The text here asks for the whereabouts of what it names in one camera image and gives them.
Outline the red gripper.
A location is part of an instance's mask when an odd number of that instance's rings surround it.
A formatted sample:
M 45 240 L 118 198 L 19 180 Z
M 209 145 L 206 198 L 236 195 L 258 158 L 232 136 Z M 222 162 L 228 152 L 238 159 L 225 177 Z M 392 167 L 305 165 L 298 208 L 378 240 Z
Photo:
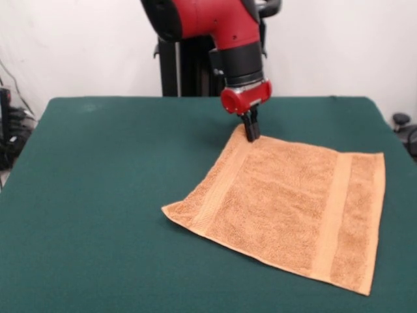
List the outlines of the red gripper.
M 272 84 L 265 79 L 242 87 L 226 87 L 220 95 L 222 106 L 228 113 L 240 115 L 244 124 L 246 139 L 253 142 L 260 137 L 255 105 L 268 101 L 272 94 Z

